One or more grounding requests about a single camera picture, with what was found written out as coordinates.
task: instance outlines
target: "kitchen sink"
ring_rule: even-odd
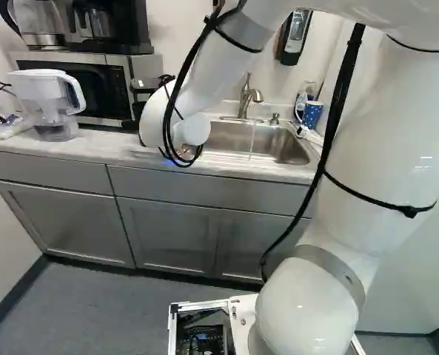
[[[204,144],[204,155],[270,160],[279,164],[307,165],[310,157],[296,138],[290,122],[270,126],[260,121],[211,121],[211,134]]]

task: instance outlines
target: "blue mug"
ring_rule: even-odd
[[[307,101],[305,110],[303,111],[303,117],[301,118],[301,124],[314,129],[318,123],[321,113],[323,113],[323,104],[319,101]]]

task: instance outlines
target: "floor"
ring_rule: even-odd
[[[0,355],[165,355],[171,302],[236,290],[50,264],[0,325]],[[359,336],[368,355],[435,355],[426,338]]]

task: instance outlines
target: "countertop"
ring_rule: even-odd
[[[318,161],[318,153],[312,160]],[[78,137],[65,142],[41,141],[29,130],[7,140],[0,141],[1,152],[35,155],[46,158],[75,160],[87,163],[102,163],[116,166],[186,172],[200,175],[215,175],[229,178],[246,178],[282,183],[310,184],[315,170],[311,166],[290,166],[273,163],[271,160],[233,159],[224,156],[208,156],[205,152],[188,169],[173,166],[157,149],[140,145],[137,134],[105,132],[80,129]]]

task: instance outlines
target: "gray cabinet door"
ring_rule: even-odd
[[[114,197],[4,181],[0,193],[43,252],[135,267]]]
[[[241,211],[224,212],[224,225],[218,238],[215,274],[230,279],[259,281],[258,264],[264,251],[292,222],[291,217]],[[293,233],[267,260],[270,275],[293,250],[310,220],[303,219]]]
[[[211,274],[221,210],[118,198],[139,268]]]

